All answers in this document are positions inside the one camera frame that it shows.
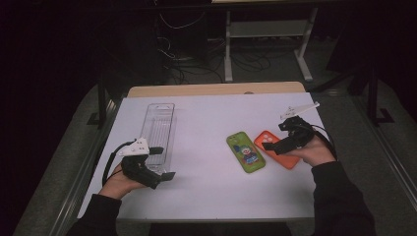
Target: tabletop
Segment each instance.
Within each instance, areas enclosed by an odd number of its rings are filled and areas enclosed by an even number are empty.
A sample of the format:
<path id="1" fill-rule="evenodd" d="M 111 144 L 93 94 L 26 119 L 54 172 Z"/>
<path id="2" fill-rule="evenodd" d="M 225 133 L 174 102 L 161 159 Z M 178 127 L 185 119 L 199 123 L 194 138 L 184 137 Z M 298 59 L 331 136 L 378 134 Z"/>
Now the tabletop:
<path id="1" fill-rule="evenodd" d="M 205 92 L 218 92 L 204 87 L 201 86 Z M 133 96 L 133 91 L 138 91 L 133 88 L 130 97 L 122 101 L 79 217 L 84 214 L 90 195 L 101 187 L 100 180 L 109 154 L 120 144 L 138 138 L 147 107 L 154 103 L 175 104 L 175 138 L 170 169 L 176 175 L 172 181 L 161 183 L 156 190 L 141 189 L 126 196 L 119 219 L 172 222 L 314 217 L 315 184 L 308 164 L 299 161 L 288 170 L 263 153 L 267 165 L 248 174 L 226 143 L 226 137 L 240 131 L 247 133 L 252 140 L 263 130 L 283 138 L 286 134 L 279 131 L 278 124 L 282 122 L 279 115 L 288 106 L 312 104 L 314 101 L 310 94 L 253 94 L 254 91 L 261 92 L 252 89 L 256 84 L 237 87 L 240 87 L 238 94 L 190 96 L 172 92 L 172 88 L 170 95 L 148 97 Z M 251 93 L 242 94 L 248 88 Z M 307 122 L 323 126 L 316 109 L 303 113 L 302 117 Z M 120 157 L 116 158 L 112 168 L 120 160 Z"/>

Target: smartphone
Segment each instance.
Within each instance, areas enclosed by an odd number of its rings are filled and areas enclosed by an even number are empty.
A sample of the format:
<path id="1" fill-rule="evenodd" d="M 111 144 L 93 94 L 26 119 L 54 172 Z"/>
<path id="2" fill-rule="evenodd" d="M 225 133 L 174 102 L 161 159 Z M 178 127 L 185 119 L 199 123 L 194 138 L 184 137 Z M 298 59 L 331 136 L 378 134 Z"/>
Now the smartphone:
<path id="1" fill-rule="evenodd" d="M 227 137 L 227 144 L 246 173 L 253 173 L 266 165 L 266 161 L 245 132 Z"/>
<path id="2" fill-rule="evenodd" d="M 273 143 L 279 141 L 279 137 L 275 136 L 270 131 L 262 131 L 261 134 L 254 140 L 255 145 L 261 149 L 268 156 L 272 157 L 276 162 L 287 169 L 292 169 L 300 160 L 300 157 L 293 155 L 278 155 L 273 150 L 265 150 L 262 143 Z"/>

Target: person's left hand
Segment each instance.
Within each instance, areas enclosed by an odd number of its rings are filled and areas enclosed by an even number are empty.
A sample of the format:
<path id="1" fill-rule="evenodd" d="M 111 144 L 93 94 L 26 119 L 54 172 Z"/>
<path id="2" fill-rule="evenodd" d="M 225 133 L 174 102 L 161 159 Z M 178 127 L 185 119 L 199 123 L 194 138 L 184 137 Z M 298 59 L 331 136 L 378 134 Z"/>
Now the person's left hand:
<path id="1" fill-rule="evenodd" d="M 123 174 L 122 166 L 118 164 L 98 194 L 112 199 L 121 200 L 132 190 L 145 187 L 145 185 L 126 177 L 126 175 Z"/>

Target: clear plastic container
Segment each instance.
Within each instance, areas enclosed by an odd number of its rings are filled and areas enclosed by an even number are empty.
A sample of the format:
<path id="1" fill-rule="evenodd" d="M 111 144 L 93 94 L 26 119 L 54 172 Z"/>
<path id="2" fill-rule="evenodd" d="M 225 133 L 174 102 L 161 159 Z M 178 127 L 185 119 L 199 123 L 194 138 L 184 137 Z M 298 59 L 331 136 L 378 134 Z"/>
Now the clear plastic container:
<path id="1" fill-rule="evenodd" d="M 150 155 L 146 161 L 147 168 L 158 174 L 170 170 L 175 131 L 174 108 L 173 103 L 150 104 L 142 128 L 141 137 L 147 139 L 150 148 L 163 148 L 162 154 Z"/>

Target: black sleeve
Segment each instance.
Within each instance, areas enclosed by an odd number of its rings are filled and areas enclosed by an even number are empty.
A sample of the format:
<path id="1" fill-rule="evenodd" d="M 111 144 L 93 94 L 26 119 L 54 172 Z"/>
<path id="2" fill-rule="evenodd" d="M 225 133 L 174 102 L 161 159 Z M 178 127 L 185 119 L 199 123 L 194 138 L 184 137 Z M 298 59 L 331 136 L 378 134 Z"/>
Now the black sleeve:
<path id="1" fill-rule="evenodd" d="M 67 236 L 117 236 L 116 218 L 121 205 L 120 200 L 92 195 L 86 213 L 74 223 Z"/>
<path id="2" fill-rule="evenodd" d="M 315 236 L 377 235 L 362 193 L 350 182 L 340 162 L 315 166 L 312 172 L 316 182 Z"/>

